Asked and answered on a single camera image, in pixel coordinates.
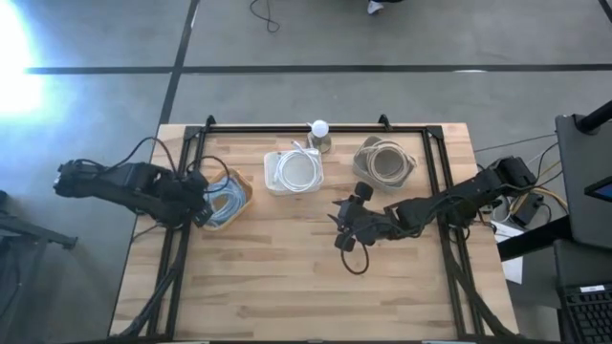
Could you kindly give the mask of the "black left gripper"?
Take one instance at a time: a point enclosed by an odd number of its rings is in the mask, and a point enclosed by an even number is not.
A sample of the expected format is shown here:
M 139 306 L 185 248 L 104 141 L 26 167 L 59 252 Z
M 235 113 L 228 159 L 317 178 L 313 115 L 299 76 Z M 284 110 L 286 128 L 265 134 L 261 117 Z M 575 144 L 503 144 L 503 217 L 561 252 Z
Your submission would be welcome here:
M 186 204 L 189 207 L 191 222 L 198 227 L 203 227 L 213 215 L 214 205 L 207 201 L 208 180 L 198 170 L 192 170 L 181 179 L 181 187 L 186 193 Z M 213 192 L 207 193 L 208 199 L 212 199 Z

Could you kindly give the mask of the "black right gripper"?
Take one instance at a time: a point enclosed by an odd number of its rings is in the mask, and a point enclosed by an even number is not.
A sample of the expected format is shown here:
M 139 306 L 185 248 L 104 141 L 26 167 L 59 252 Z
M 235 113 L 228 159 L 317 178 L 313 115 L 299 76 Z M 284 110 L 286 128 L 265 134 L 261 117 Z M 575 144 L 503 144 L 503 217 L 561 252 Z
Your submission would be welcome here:
M 338 235 L 334 242 L 341 252 L 351 252 L 355 243 L 371 247 L 378 240 L 396 240 L 397 228 L 386 213 L 368 210 L 364 204 L 370 201 L 374 189 L 367 183 L 358 182 L 355 191 L 344 201 L 336 201 L 339 212 L 328 217 L 336 224 Z

